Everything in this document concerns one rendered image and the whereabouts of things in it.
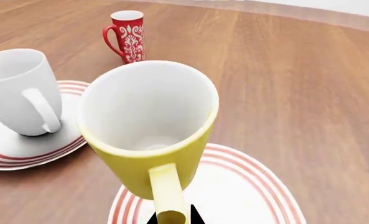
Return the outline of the yellow and white mug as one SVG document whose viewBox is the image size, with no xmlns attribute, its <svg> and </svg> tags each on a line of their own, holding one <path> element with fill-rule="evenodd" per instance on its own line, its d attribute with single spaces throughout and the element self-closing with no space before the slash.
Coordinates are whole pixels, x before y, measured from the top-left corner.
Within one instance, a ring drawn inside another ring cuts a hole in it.
<svg viewBox="0 0 369 224">
<path fill-rule="evenodd" d="M 77 125 L 121 183 L 154 202 L 158 224 L 188 224 L 183 190 L 196 173 L 218 109 L 215 85 L 196 68 L 140 61 L 88 86 Z"/>
</svg>

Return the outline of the white plate with red rings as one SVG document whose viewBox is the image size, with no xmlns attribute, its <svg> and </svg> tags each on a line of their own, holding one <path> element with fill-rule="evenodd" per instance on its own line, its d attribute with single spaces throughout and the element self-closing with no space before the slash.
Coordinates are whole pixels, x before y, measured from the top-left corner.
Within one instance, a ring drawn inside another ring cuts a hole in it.
<svg viewBox="0 0 369 224">
<path fill-rule="evenodd" d="M 54 134 L 26 137 L 0 123 L 0 170 L 19 170 L 57 160 L 86 144 L 76 121 L 77 105 L 89 83 L 60 80 L 62 128 Z"/>
<path fill-rule="evenodd" d="M 168 164 L 145 172 L 146 200 L 121 187 L 107 224 L 190 224 L 194 205 L 204 224 L 307 224 L 290 191 L 262 163 L 230 147 L 207 144 L 191 183 L 179 184 L 179 166 Z"/>
</svg>

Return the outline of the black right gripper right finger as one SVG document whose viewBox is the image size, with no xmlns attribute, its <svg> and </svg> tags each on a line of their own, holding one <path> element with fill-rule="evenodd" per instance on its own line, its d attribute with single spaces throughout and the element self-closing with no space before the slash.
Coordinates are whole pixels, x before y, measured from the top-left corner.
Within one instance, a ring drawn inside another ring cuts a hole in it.
<svg viewBox="0 0 369 224">
<path fill-rule="evenodd" d="M 190 205 L 190 224 L 204 224 L 204 220 L 194 205 Z"/>
</svg>

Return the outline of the red patterned tall mug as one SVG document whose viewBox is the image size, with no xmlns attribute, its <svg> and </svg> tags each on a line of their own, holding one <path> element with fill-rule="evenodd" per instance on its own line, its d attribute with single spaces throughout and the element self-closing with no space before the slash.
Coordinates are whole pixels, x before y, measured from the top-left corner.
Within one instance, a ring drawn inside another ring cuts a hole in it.
<svg viewBox="0 0 369 224">
<path fill-rule="evenodd" d="M 106 45 L 118 54 L 123 63 L 145 60 L 144 14 L 140 11 L 118 11 L 110 15 L 112 25 L 104 27 L 103 39 Z M 114 48 L 108 38 L 108 31 L 114 31 L 118 48 Z"/>
</svg>

